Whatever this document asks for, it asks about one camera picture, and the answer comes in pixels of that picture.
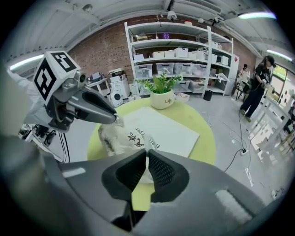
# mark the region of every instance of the round table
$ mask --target round table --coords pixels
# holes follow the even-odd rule
[[[123,116],[143,106],[151,107],[149,98],[139,99],[123,104],[122,106],[118,107],[116,111],[120,116]],[[199,133],[200,137],[192,149],[189,158],[203,161],[211,165],[214,164],[216,153],[214,135],[210,126],[195,109],[184,103],[175,101],[172,106],[164,110],[156,111]],[[106,152],[104,151],[98,137],[99,126],[100,124],[96,126],[88,143],[88,160],[106,157]],[[132,192],[132,206],[134,210],[147,211],[150,205],[150,195],[153,192],[153,184],[138,184]]]

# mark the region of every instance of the power strip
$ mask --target power strip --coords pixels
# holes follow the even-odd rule
[[[241,151],[240,151],[240,155],[241,155],[241,156],[244,156],[244,155],[247,154],[248,152],[249,152],[249,150],[247,150],[247,149],[246,149],[246,151],[241,150]]]

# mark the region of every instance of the white flower pot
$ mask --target white flower pot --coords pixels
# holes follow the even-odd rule
[[[151,106],[156,109],[165,109],[174,103],[174,94],[171,89],[169,92],[164,94],[155,94],[151,92]]]

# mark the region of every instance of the dark pants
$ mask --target dark pants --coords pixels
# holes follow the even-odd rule
[[[257,88],[255,91],[251,91],[249,93],[248,98],[244,101],[243,105],[241,106],[241,110],[249,111],[247,112],[246,116],[251,117],[253,112],[258,107],[261,98],[263,96],[264,89],[263,88]]]

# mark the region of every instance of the white paper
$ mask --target white paper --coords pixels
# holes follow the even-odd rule
[[[160,114],[150,107],[142,107],[123,117],[128,139],[139,148],[144,148],[144,135],[150,135],[157,149],[188,157],[199,134],[186,126]]]

